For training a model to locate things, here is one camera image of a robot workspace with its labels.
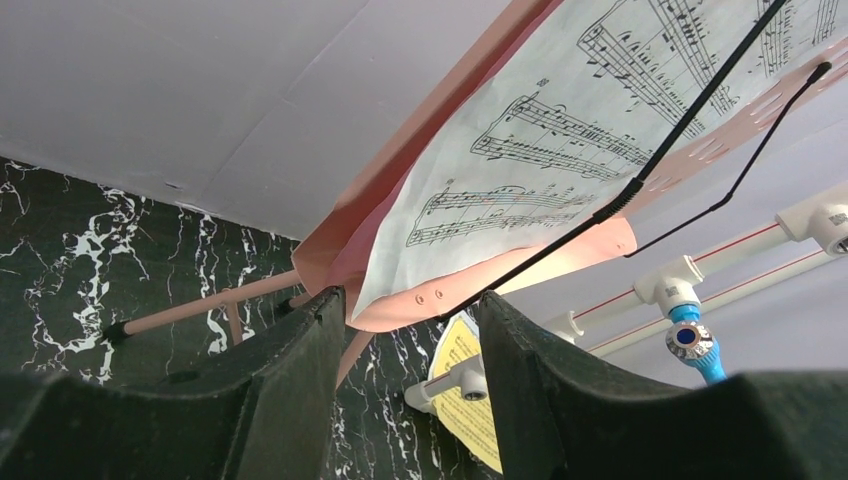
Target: white pipe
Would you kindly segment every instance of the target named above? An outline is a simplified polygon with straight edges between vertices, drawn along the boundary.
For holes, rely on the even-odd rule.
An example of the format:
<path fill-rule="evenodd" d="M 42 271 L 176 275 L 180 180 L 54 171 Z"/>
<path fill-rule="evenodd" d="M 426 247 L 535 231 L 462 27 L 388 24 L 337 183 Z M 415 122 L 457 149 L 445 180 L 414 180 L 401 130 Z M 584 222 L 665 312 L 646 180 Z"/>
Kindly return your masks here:
<path fill-rule="evenodd" d="M 777 223 L 772 223 L 694 255 L 692 259 L 701 274 L 707 277 L 789 241 L 786 231 Z"/>
<path fill-rule="evenodd" d="M 708 313 L 835 259 L 827 255 L 823 250 L 811 253 L 707 298 L 701 302 L 701 312 Z M 604 357 L 648 337 L 665 332 L 670 326 L 671 320 L 660 318 L 641 327 L 634 328 L 612 340 L 601 343 L 588 351 L 597 357 Z"/>
<path fill-rule="evenodd" d="M 694 256 L 693 260 L 701 274 L 706 277 L 789 241 L 789 236 L 783 228 L 777 223 L 772 223 L 713 247 Z M 586 330 L 603 320 L 615 318 L 640 305 L 642 305 L 642 300 L 633 289 L 630 289 L 574 315 L 573 319 L 580 330 Z M 571 318 L 569 314 L 560 315 L 542 326 L 554 332 L 562 329 L 568 330 Z"/>

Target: slot hole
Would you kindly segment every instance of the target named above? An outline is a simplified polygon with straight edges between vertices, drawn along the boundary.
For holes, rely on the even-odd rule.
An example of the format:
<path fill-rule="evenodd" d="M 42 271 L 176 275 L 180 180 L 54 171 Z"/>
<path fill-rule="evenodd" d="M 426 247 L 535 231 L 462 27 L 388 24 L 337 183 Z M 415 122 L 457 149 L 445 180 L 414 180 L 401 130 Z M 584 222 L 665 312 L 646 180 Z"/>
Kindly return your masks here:
<path fill-rule="evenodd" d="M 713 143 L 715 143 L 715 138 L 710 139 L 709 141 L 702 143 L 701 145 L 698 146 L 698 148 L 696 148 L 695 150 L 692 150 L 692 153 L 689 154 L 689 157 L 694 157 L 695 155 L 700 155 L 701 152 L 706 150 L 706 148 L 709 147 L 710 145 L 712 145 Z"/>

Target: paper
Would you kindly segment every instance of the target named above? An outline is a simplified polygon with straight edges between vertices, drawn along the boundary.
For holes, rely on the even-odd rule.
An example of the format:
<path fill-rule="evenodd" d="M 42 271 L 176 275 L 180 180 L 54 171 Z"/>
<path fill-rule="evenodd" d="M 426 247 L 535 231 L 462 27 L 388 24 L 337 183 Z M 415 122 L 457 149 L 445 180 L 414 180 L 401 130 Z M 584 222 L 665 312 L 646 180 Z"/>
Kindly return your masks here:
<path fill-rule="evenodd" d="M 442 127 L 383 220 L 354 316 L 549 243 L 644 165 L 768 0 L 566 0 Z M 675 148 L 841 39 L 848 6 L 790 0 Z"/>
<path fill-rule="evenodd" d="M 457 363 L 480 354 L 477 326 L 465 312 L 451 318 L 439 340 L 429 378 L 432 380 Z M 472 455 L 489 468 L 503 473 L 498 440 L 495 437 L 495 420 L 489 399 L 477 402 L 463 400 L 459 387 L 452 388 L 433 399 L 436 416 Z"/>

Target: black marble wall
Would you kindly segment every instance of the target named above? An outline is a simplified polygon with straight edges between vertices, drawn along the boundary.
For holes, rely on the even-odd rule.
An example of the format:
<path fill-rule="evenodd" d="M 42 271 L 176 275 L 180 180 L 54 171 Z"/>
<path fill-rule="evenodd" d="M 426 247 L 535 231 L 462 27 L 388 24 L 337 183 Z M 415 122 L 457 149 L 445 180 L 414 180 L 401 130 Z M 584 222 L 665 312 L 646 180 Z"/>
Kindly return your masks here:
<path fill-rule="evenodd" d="M 108 187 L 0 159 L 0 368 L 100 384 L 152 383 L 227 347 L 213 311 L 115 349 L 117 320 L 289 270 L 296 243 Z M 277 321 L 279 292 L 242 306 L 246 336 Z M 440 331 L 378 336 L 338 392 L 325 479 L 485 479 L 437 421 L 403 403 Z"/>

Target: white pipe bracket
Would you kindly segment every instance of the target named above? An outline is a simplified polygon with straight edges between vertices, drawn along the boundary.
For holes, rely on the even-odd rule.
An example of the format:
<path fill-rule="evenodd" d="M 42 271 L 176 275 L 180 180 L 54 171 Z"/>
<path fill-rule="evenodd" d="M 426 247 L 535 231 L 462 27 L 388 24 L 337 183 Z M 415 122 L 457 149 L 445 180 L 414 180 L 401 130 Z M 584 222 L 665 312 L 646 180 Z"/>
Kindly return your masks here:
<path fill-rule="evenodd" d="M 683 255 L 633 284 L 633 290 L 647 305 L 658 304 L 663 316 L 668 317 L 674 307 L 701 305 L 694 285 L 704 281 L 704 276 L 689 255 Z"/>

